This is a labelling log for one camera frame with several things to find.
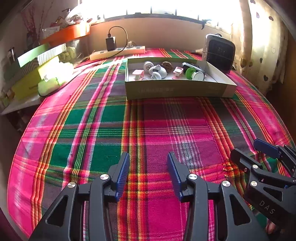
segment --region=heart pattern curtain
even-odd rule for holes
[[[231,29],[236,46],[234,66],[263,95],[284,79],[288,30],[263,0],[238,0]]]

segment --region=phone charger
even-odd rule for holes
[[[106,38],[106,46],[108,51],[113,51],[116,49],[115,37]]]

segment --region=pink toy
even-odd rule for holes
[[[144,70],[142,69],[136,69],[133,72],[133,75],[135,75],[135,80],[142,80],[144,77]]]
[[[173,71],[173,73],[175,73],[175,76],[178,77],[178,76],[180,76],[180,74],[183,73],[183,70],[184,69],[182,69],[180,67],[176,67],[175,70]]]
[[[178,79],[180,77],[180,75],[183,73],[183,70],[182,68],[180,67],[176,67],[175,70],[173,71],[173,73],[175,73],[175,76],[172,77],[172,79]]]

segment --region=white toy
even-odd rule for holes
[[[205,78],[203,72],[195,72],[192,74],[192,80],[199,80],[199,81],[203,81]]]
[[[153,63],[151,63],[150,61],[146,61],[143,67],[145,73],[149,73],[149,69],[151,69],[153,66],[154,66]]]
[[[160,65],[153,66],[149,69],[150,75],[152,75],[153,72],[158,72],[162,79],[164,79],[168,75],[165,68],[161,67]]]
[[[152,80],[161,80],[161,75],[158,72],[153,72],[151,75]]]
[[[136,69],[133,72],[133,75],[135,76],[135,80],[142,80],[144,77],[144,70],[142,69]]]

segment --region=plaid tablecloth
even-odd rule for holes
[[[148,49],[141,56],[200,58],[164,49]],[[280,163],[255,151],[252,143],[255,138],[294,143],[269,102],[237,73],[228,75],[237,84],[232,99],[127,101],[125,66],[126,56],[101,61],[45,99],[31,119],[8,184],[9,213],[27,235],[68,182],[94,180],[123,151],[130,153],[131,164],[123,197],[110,206],[116,240],[182,240],[188,205],[174,195],[166,167],[169,151],[207,181],[228,179],[240,194],[246,183],[229,160],[233,148],[264,169],[285,174]],[[264,225],[266,219],[258,218]]]

